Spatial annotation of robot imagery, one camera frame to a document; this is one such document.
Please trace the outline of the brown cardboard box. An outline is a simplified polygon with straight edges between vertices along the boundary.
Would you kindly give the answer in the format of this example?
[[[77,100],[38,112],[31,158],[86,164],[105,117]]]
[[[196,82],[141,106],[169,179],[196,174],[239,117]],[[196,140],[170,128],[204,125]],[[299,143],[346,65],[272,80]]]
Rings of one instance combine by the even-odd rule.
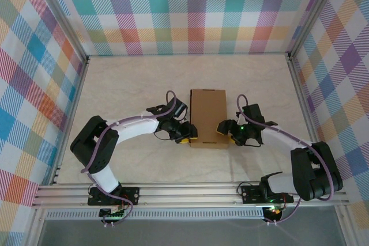
[[[227,149],[228,136],[217,132],[219,123],[227,120],[225,90],[192,89],[190,93],[190,123],[197,128],[190,146],[197,149]]]

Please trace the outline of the circuit board with orange part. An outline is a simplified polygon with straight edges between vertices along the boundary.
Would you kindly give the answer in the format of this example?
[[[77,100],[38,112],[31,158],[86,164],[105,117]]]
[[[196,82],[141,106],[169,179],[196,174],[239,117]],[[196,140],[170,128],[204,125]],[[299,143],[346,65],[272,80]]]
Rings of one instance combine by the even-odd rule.
[[[283,208],[280,206],[263,207],[263,217],[265,222],[274,222],[282,219]]]

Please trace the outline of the green-lit circuit board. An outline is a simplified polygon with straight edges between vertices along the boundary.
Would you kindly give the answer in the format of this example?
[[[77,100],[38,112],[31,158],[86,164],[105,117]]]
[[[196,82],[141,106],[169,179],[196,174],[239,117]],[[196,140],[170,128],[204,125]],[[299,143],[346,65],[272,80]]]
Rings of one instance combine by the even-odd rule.
[[[125,216],[125,210],[117,210],[117,209],[100,209],[99,210],[99,217],[100,218],[106,218],[111,220],[118,220]]]

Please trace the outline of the long aluminium mounting rail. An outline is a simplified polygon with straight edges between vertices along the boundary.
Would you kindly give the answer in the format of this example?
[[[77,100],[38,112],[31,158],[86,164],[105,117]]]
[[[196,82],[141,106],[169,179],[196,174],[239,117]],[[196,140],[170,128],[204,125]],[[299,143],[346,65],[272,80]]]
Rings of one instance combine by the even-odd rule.
[[[134,208],[200,208],[242,207],[242,197],[236,192],[238,182],[195,183],[128,183],[138,187],[138,203]],[[56,184],[41,186],[32,204],[34,209],[101,208],[115,209],[101,199],[90,206],[93,185]]]

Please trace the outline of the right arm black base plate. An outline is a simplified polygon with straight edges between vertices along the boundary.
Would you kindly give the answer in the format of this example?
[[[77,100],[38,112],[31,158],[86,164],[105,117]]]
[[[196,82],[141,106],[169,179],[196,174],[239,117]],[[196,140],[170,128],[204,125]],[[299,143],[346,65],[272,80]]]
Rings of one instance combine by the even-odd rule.
[[[284,192],[274,193],[264,185],[238,186],[236,191],[242,197],[243,204],[287,204],[294,202],[292,195]]]

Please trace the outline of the aluminium side rail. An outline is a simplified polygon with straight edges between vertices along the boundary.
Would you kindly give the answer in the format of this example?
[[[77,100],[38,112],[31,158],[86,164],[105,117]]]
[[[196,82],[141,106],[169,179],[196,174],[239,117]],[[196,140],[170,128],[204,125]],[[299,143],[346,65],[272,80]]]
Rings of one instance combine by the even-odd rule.
[[[80,100],[81,92],[82,92],[84,82],[85,82],[85,78],[86,78],[86,74],[87,74],[87,71],[88,71],[89,62],[90,62],[90,57],[87,56],[87,58],[84,60],[84,62],[82,64],[81,76],[80,76],[80,78],[77,82],[76,91],[75,91],[75,94],[74,94],[72,102],[71,102],[69,113],[67,114],[67,121],[66,121],[66,125],[65,125],[65,130],[62,133],[62,136],[61,136],[62,140],[60,141],[60,144],[58,145],[58,151],[55,155],[55,159],[54,159],[53,164],[52,164],[52,168],[51,168],[51,171],[50,171],[50,177],[49,177],[48,182],[47,182],[48,186],[53,186],[57,182],[56,181],[56,179],[58,177],[57,171],[60,170],[64,155],[65,155],[68,139],[69,139],[69,136],[70,136],[70,133],[71,133],[71,128],[72,128],[73,121],[74,121],[76,111],[77,111],[77,107],[78,107],[78,102]]]
[[[325,150],[327,145],[316,136],[312,120],[308,112],[308,106],[303,96],[302,87],[293,68],[292,61],[287,61],[292,81],[298,96],[299,104],[302,108],[303,117],[308,129],[310,141],[297,139],[298,147],[290,152],[290,160],[292,162],[292,180],[297,192],[301,194],[303,199],[310,199],[310,194],[322,196],[323,192],[330,192],[329,177],[323,166],[313,168],[312,163],[315,161],[321,165],[319,159],[314,155],[315,152]]]

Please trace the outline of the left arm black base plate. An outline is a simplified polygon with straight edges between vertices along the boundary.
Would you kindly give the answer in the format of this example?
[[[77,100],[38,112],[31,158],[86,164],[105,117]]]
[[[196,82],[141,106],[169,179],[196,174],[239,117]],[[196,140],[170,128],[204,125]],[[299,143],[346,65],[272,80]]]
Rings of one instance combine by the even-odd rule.
[[[107,196],[96,187],[90,188],[88,194],[88,206],[117,206],[123,203],[122,200]],[[126,198],[131,201],[133,205],[137,205],[140,196],[140,188],[118,186],[116,189],[110,192],[110,194],[120,198]]]

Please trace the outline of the aluminium frame leg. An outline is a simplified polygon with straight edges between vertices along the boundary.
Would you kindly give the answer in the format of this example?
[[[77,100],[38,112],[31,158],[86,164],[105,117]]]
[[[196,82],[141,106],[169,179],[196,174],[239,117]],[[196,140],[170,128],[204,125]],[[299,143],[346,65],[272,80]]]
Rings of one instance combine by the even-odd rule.
[[[46,219],[46,209],[32,209],[22,246],[37,246]]]
[[[353,225],[346,206],[335,206],[337,218],[347,246],[357,246]]]

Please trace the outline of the aluminium corner post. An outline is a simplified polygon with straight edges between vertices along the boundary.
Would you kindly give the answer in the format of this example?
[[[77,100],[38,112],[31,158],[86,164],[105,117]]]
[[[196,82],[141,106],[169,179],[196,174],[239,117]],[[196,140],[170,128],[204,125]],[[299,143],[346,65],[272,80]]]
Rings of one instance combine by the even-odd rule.
[[[308,4],[303,4],[302,16],[298,20],[297,27],[294,29],[292,39],[288,43],[287,51],[285,52],[287,61],[293,60],[300,50],[321,10],[324,8],[326,1],[308,0]]]
[[[63,9],[61,8],[58,0],[46,0],[46,2],[51,12],[53,13],[55,19],[60,24],[62,30],[64,31],[65,35],[69,39],[71,45],[74,47],[78,56],[82,59],[83,62],[87,62],[89,56],[86,54],[85,50],[83,49],[82,44],[77,38],[76,32],[74,31],[72,25],[67,19],[67,16],[65,15]]]

